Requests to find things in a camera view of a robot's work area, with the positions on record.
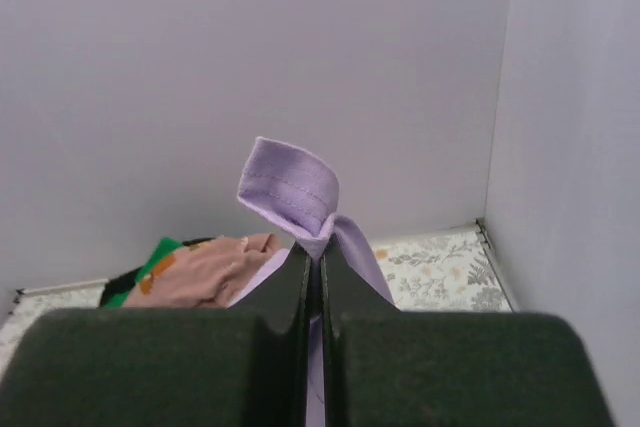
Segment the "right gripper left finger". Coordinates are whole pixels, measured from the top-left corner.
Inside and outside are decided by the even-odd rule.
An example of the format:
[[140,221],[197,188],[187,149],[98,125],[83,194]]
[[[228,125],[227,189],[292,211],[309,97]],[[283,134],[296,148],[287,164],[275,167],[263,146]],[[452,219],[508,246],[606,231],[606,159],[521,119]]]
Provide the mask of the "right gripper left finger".
[[5,426],[301,426],[311,261],[294,248],[234,306],[59,309],[1,381]]

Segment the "purple t shirt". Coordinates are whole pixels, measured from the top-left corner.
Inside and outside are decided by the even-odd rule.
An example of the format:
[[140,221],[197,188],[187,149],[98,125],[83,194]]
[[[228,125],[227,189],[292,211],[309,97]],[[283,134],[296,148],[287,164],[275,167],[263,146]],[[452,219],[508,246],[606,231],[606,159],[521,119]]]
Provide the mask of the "purple t shirt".
[[331,236],[337,236],[349,267],[391,305],[389,286],[363,232],[353,220],[337,213],[336,174],[313,153],[273,139],[257,138],[242,171],[238,200],[291,234],[312,259],[306,424],[324,426],[319,259]]

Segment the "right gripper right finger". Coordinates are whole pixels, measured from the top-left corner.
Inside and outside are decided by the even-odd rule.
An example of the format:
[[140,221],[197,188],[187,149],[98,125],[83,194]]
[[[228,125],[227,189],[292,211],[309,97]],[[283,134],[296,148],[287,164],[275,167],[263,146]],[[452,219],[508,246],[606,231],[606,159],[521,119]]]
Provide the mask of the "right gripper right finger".
[[580,337],[540,313],[404,312],[331,242],[320,262],[330,426],[610,426]]

